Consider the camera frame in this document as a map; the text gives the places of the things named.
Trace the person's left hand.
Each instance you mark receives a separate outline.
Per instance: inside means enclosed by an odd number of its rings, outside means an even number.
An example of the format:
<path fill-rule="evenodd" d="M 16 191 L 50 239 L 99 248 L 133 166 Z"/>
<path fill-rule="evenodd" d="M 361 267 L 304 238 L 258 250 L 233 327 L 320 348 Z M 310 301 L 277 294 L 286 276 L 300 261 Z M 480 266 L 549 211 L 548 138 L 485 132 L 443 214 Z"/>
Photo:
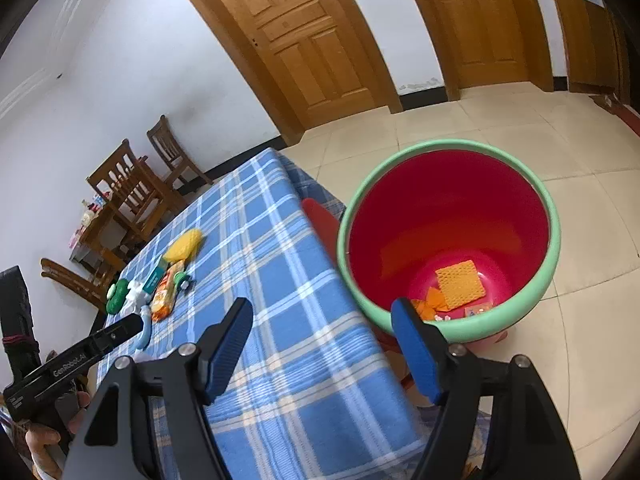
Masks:
<path fill-rule="evenodd" d="M 76 434 L 84 421 L 87 408 L 91 402 L 88 392 L 78 392 L 79 411 L 67 425 L 71 434 Z M 63 469 L 50 453 L 50 448 L 58 444 L 61 439 L 57 431 L 47 426 L 30 424 L 26 432 L 26 443 L 29 448 L 35 472 L 40 479 L 61 479 Z"/>

